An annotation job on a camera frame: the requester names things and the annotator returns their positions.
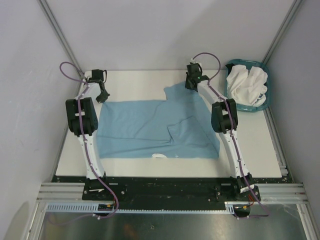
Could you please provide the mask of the light blue t shirt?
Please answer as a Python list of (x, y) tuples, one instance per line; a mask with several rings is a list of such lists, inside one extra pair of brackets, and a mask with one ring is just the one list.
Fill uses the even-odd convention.
[(220, 141), (203, 98), (183, 83), (166, 87), (165, 100), (105, 102), (97, 130), (100, 158), (217, 159)]

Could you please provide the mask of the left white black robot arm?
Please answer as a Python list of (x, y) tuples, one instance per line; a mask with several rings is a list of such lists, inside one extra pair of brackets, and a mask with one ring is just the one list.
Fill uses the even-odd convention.
[(84, 193), (94, 194), (105, 200), (110, 196), (111, 188), (104, 184), (106, 172), (100, 160), (97, 131), (99, 118), (95, 103), (102, 104), (110, 96), (105, 88), (108, 72), (93, 69), (85, 72), (83, 90), (75, 98), (65, 102), (69, 130), (77, 137), (85, 160), (86, 180)]

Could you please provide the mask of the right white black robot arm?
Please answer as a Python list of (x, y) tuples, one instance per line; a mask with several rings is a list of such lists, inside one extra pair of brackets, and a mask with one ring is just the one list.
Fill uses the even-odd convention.
[(191, 61), (187, 65), (185, 87), (197, 91), (211, 104), (211, 126), (219, 134), (224, 145), (231, 170), (231, 179), (235, 185), (230, 188), (231, 196), (242, 201), (248, 195), (257, 198), (259, 192), (248, 170), (238, 142), (238, 113), (236, 102), (226, 98), (211, 86), (208, 76), (203, 75), (200, 63)]

